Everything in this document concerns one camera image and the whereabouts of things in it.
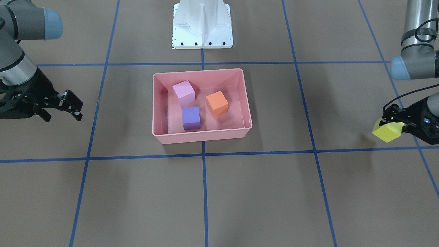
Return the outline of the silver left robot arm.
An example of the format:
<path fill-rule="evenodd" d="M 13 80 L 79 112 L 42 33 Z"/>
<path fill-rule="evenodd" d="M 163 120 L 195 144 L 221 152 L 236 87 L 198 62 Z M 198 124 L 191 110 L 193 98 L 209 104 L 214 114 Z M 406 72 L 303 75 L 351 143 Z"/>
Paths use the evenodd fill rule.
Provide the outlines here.
<path fill-rule="evenodd" d="M 391 60 L 391 77 L 394 80 L 437 79 L 439 55 L 434 49 L 437 40 L 438 1 L 409 0 L 401 52 Z M 427 144 L 438 144 L 438 98 L 438 93 L 434 93 L 406 108 L 391 100 L 383 106 L 379 126 L 401 122 L 401 133 L 410 133 Z"/>

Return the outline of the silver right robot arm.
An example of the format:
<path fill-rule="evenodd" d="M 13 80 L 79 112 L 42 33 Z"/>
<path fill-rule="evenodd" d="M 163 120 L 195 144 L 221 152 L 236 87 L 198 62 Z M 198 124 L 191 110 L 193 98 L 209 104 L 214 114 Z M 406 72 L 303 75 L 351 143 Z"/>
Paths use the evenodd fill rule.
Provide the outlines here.
<path fill-rule="evenodd" d="M 83 117 L 83 102 L 71 91 L 57 92 L 52 82 L 20 46 L 23 40 L 59 39 L 64 31 L 60 14 L 31 0 L 2 0 L 0 6 L 1 119 L 37 115 L 51 120 L 48 108 Z"/>

